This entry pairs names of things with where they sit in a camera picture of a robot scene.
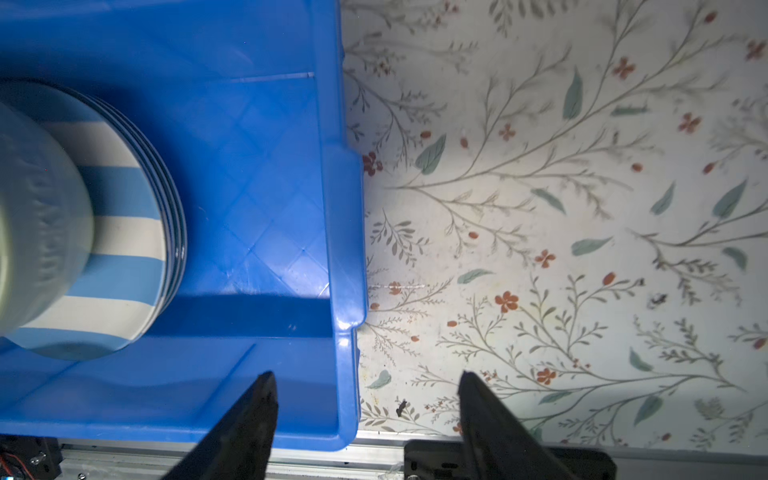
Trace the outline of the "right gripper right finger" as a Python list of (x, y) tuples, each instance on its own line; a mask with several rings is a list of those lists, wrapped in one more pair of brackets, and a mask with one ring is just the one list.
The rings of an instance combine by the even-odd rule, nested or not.
[(573, 479), (475, 373), (459, 382), (460, 424), (473, 479)]

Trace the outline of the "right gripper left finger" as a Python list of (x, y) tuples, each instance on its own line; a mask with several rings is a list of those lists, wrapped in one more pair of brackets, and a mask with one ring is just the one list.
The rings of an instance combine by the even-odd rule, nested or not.
[(277, 429), (277, 417), (276, 379), (273, 373), (265, 372), (163, 478), (264, 479)]

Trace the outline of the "light green bowl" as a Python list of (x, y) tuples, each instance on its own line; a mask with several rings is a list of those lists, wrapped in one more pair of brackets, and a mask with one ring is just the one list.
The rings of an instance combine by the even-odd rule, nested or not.
[(35, 320), (81, 275), (94, 236), (85, 183), (59, 143), (1, 105), (1, 334)]

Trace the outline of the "blue plastic bin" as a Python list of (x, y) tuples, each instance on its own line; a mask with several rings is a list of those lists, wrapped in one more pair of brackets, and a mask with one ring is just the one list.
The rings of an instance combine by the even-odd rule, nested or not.
[(135, 342), (85, 361), (1, 334), (4, 435), (197, 442), (265, 372), (278, 448), (360, 417), (362, 167), (346, 145), (335, 1), (5, 1), (1, 84), (95, 96), (178, 190), (186, 266)]

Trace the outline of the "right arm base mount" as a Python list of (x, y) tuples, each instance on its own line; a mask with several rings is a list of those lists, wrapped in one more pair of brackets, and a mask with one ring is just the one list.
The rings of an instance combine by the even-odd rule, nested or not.
[(404, 447), (404, 479), (615, 479), (605, 452), (533, 447), (477, 450), (457, 441), (412, 440)]

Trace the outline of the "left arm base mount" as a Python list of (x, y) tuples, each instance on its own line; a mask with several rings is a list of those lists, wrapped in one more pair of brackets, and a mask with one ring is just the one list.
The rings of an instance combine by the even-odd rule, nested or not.
[(57, 479), (63, 455), (52, 437), (1, 436), (1, 479)]

